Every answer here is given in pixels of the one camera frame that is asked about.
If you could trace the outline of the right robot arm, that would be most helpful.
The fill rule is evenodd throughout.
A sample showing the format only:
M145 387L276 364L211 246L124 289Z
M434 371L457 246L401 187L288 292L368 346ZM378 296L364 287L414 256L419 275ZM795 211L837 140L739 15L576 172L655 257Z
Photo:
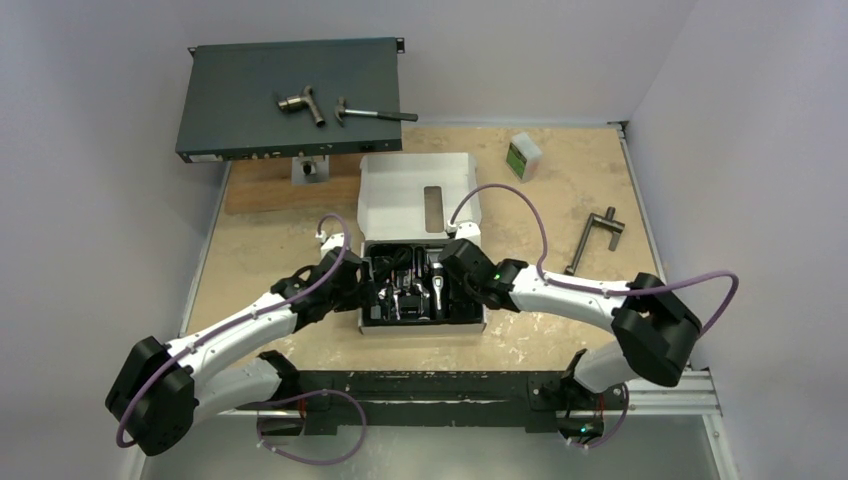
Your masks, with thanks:
M439 255L449 278L490 310L545 313L613 335L603 347L575 356L561 381L564 399L584 407L632 379L663 387L680 382L702 324L662 281L640 273L630 282L597 281L538 270L524 261L491 261L467 239Z

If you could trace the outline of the white hair clipper kit box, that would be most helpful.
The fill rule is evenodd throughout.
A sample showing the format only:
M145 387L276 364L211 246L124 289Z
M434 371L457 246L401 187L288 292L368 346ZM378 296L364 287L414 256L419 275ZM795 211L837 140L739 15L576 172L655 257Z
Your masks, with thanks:
M477 162L470 153L374 154L360 164L357 222L364 243L443 243L449 221L480 226L478 198L466 196L478 183ZM468 327L392 327L364 334L480 334Z

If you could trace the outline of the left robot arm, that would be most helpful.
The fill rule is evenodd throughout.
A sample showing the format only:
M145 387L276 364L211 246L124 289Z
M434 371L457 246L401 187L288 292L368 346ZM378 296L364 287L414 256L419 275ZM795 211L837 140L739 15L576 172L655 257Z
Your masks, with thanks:
M331 312L364 303L363 261L337 246L274 283L242 310L187 336L137 341L110 387L105 407L118 423L115 443L147 456L174 447L196 424L241 407L284 409L333 391L301 382L283 354L266 351L237 360L293 335Z

